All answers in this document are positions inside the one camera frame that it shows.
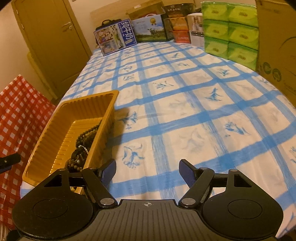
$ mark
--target bed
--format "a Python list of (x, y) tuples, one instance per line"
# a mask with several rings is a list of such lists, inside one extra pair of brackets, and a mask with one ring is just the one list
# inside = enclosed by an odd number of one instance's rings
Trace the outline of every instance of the bed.
[[(178, 201), (188, 190), (184, 158), (239, 169), (284, 210), (277, 237), (295, 227), (296, 109), (267, 80), (190, 44), (141, 43), (106, 57), (94, 51), (62, 101), (114, 89), (106, 158), (117, 162), (110, 192), (118, 201)], [(32, 188), (23, 183), (21, 196)]]

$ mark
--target black clamp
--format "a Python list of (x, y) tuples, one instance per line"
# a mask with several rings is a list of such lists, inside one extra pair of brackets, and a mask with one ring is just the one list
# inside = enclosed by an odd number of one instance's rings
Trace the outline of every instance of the black clamp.
[(20, 154), (14, 153), (6, 157), (0, 158), (0, 173), (6, 172), (11, 169), (13, 164), (20, 162)]

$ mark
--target mattress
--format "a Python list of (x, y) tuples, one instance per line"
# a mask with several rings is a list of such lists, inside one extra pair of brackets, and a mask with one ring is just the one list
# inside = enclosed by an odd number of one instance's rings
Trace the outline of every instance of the mattress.
[[(186, 159), (238, 169), (272, 196), (284, 211), (277, 237), (296, 225), (296, 110), (267, 80), (190, 44), (142, 43), (105, 57), (96, 50), (62, 101), (114, 89), (104, 158), (117, 162), (109, 190), (118, 201), (178, 202)], [(21, 196), (32, 188), (23, 183)]]

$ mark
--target door handle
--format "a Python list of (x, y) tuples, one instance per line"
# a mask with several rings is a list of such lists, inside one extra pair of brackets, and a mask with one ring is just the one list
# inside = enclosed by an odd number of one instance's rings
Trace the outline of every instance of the door handle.
[(65, 26), (67, 26), (67, 25), (69, 25), (69, 24), (71, 24), (71, 22), (67, 22), (67, 23), (65, 23), (62, 27), (65, 27)]

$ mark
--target wooden door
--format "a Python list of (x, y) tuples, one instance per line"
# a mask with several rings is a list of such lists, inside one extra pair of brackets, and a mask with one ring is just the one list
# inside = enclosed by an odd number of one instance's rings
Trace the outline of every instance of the wooden door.
[(13, 4), (32, 55), (57, 95), (64, 95), (89, 60), (89, 49), (84, 47), (64, 1), (15, 0)]

